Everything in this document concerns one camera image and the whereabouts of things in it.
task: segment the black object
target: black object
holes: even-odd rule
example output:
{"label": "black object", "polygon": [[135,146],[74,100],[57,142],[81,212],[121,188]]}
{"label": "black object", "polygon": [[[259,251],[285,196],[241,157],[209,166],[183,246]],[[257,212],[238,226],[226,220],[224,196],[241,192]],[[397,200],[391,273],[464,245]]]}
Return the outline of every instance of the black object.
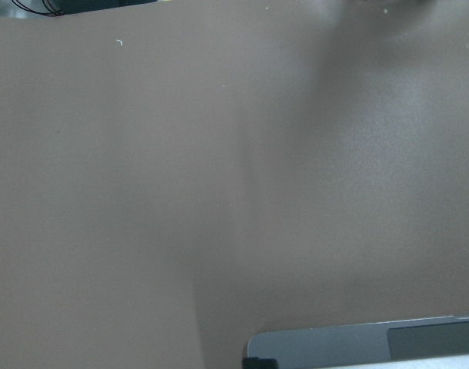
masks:
{"label": "black object", "polygon": [[54,0],[54,3],[65,13],[75,14],[95,10],[119,8],[121,6],[147,4],[157,0]]}
{"label": "black object", "polygon": [[243,359],[243,369],[279,369],[279,365],[275,359],[246,357]]}
{"label": "black object", "polygon": [[469,354],[469,322],[388,331],[392,360]]}

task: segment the beige desk surface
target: beige desk surface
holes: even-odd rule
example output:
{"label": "beige desk surface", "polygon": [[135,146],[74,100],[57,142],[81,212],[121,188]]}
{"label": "beige desk surface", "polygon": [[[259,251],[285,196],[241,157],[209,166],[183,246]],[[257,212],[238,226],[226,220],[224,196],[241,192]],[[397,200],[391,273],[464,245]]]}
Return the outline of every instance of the beige desk surface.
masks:
{"label": "beige desk surface", "polygon": [[468,313],[469,0],[0,18],[0,369]]}

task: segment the silver laptop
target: silver laptop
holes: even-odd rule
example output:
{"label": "silver laptop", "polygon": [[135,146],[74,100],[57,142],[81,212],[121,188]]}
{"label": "silver laptop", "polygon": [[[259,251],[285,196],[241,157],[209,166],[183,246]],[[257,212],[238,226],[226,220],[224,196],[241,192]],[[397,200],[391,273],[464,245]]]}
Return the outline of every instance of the silver laptop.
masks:
{"label": "silver laptop", "polygon": [[469,367],[469,317],[433,317],[256,334],[245,369]]}

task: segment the black cable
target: black cable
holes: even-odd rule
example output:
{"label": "black cable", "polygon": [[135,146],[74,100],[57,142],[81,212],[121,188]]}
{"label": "black cable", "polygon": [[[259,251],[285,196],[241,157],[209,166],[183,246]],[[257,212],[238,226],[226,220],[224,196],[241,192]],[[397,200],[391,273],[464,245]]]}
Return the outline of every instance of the black cable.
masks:
{"label": "black cable", "polygon": [[26,11],[26,12],[29,12],[29,13],[32,13],[32,14],[38,14],[38,15],[44,15],[45,17],[55,17],[57,16],[57,14],[55,14],[54,12],[48,12],[48,13],[44,13],[44,12],[37,12],[36,10],[33,10],[31,8],[29,8],[28,6],[24,5],[23,3],[21,3],[19,0],[11,0],[12,4],[16,5],[18,8]]}
{"label": "black cable", "polygon": [[51,12],[52,14],[54,14],[56,17],[57,16],[60,16],[60,15],[64,15],[64,12],[62,10],[58,10],[56,9],[52,3],[50,2],[50,0],[42,0],[42,3],[43,3],[43,6],[46,7],[46,9]]}

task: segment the laptop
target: laptop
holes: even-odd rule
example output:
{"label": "laptop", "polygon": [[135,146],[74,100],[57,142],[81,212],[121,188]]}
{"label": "laptop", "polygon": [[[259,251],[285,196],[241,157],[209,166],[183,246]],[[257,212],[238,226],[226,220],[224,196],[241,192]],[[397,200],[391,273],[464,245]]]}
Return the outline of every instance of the laptop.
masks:
{"label": "laptop", "polygon": [[244,369],[467,368],[469,317],[432,317],[256,334]]}

